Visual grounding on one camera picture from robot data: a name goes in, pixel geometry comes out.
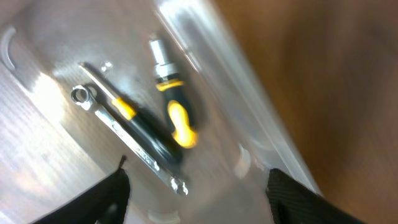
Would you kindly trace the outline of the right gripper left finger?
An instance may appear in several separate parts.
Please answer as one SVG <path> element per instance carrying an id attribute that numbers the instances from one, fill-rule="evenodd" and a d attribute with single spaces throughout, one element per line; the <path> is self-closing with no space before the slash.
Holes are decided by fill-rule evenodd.
<path id="1" fill-rule="evenodd" d="M 131 193 L 126 160 L 123 155 L 112 174 L 35 223 L 123 223 Z"/>

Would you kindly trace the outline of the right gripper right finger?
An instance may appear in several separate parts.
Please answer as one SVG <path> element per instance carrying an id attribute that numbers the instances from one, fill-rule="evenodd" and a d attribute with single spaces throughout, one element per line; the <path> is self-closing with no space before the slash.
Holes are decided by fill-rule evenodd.
<path id="1" fill-rule="evenodd" d="M 327 202 L 322 196 L 280 169 L 271 169 L 266 188 L 276 224 L 354 224 L 362 221 Z"/>

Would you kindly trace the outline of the slim black yellow screwdriver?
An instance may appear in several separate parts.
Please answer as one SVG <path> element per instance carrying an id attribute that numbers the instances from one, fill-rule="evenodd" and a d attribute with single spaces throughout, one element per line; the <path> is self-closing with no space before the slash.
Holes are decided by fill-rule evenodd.
<path id="1" fill-rule="evenodd" d="M 136 141 L 148 153 L 168 164 L 177 165 L 183 161 L 183 154 L 177 143 L 128 104 L 100 72 L 86 62 L 80 62 L 79 68 L 108 96 L 113 107 L 135 134 Z"/>

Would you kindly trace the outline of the silver combination wrench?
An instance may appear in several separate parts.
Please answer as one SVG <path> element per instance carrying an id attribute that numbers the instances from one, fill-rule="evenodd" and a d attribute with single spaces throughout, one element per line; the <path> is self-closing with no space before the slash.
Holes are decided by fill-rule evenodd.
<path id="1" fill-rule="evenodd" d="M 92 95 L 89 88 L 77 85 L 72 88 L 70 97 L 74 104 L 82 107 L 85 111 L 94 114 L 101 120 L 122 142 L 169 188 L 176 194 L 188 195 L 186 182 L 164 169 L 150 156 L 133 137 L 116 121 L 111 113 L 99 104 Z"/>

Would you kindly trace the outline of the stubby yellow black screwdriver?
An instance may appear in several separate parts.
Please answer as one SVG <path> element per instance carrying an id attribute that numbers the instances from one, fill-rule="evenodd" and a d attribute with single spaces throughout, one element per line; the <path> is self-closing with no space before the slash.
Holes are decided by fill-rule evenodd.
<path id="1" fill-rule="evenodd" d="M 161 38 L 153 36 L 149 47 L 155 62 L 156 89 L 163 95 L 170 133 L 181 147 L 191 149 L 197 145 L 198 132 L 192 105 L 184 92 L 185 82 Z"/>

